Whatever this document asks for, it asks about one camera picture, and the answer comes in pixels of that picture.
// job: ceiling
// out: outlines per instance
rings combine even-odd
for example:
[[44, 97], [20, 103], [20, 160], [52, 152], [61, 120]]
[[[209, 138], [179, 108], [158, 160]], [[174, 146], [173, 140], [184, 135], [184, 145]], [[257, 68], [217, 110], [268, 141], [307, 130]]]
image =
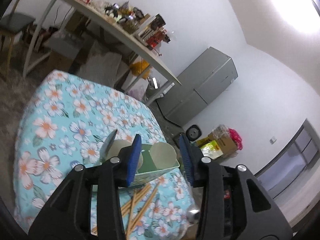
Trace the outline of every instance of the ceiling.
[[[315, 30], [301, 31], [284, 18], [286, 12], [281, 13], [274, 0], [229, 1], [246, 42], [294, 70], [320, 95], [320, 17], [313, 21], [319, 20]], [[292, 4], [290, 9], [295, 10], [296, 4]], [[313, 7], [308, 9], [317, 13]], [[296, 21], [305, 19], [298, 11], [295, 17]]]

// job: gray chair seat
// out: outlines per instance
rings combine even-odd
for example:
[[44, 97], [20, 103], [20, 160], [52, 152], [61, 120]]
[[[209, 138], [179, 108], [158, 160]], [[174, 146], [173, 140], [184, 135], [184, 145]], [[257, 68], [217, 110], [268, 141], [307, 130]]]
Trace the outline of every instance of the gray chair seat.
[[35, 18], [22, 13], [8, 14], [1, 18], [0, 28], [12, 34], [17, 34], [34, 21]]

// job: metal bolt head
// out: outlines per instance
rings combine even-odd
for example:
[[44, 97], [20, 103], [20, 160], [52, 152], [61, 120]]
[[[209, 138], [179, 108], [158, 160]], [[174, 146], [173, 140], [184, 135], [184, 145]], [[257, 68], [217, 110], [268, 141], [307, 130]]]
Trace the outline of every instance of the metal bolt head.
[[119, 159], [119, 157], [112, 157], [112, 158], [110, 159], [110, 162], [111, 162], [111, 163], [119, 163], [119, 162], [120, 162], [120, 159]]
[[201, 161], [203, 162], [203, 163], [210, 163], [211, 162], [211, 158], [209, 158], [209, 157], [202, 157], [201, 158]]
[[241, 165], [238, 165], [238, 170], [239, 171], [246, 171], [247, 167], [241, 164]]
[[75, 171], [82, 171], [84, 169], [84, 166], [82, 164], [78, 164], [75, 166]]

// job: floral tablecloth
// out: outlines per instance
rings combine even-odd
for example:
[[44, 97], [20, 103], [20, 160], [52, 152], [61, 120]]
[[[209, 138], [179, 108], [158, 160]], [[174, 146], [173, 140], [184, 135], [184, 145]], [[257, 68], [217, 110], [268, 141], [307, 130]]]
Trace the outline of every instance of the floral tablecloth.
[[[51, 72], [39, 86], [20, 122], [14, 164], [15, 220], [28, 232], [46, 200], [71, 169], [81, 163], [97, 164], [103, 141], [118, 129], [116, 139], [142, 143], [165, 142], [164, 135], [142, 103], [112, 88], [77, 76]], [[131, 239], [181, 238], [189, 224], [188, 187], [178, 168], [151, 182], [160, 182], [149, 209], [130, 235]], [[134, 209], [141, 208], [149, 194]], [[121, 205], [132, 190], [120, 192]], [[92, 198], [91, 229], [97, 234], [96, 196]], [[128, 216], [124, 217], [124, 227]]]

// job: gray refrigerator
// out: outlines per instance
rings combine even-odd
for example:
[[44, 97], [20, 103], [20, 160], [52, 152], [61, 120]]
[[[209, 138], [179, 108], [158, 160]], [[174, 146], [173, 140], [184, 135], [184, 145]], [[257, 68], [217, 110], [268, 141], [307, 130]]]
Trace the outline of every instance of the gray refrigerator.
[[231, 57], [210, 47], [177, 77], [182, 86], [172, 87], [157, 102], [166, 119], [183, 126], [237, 77]]

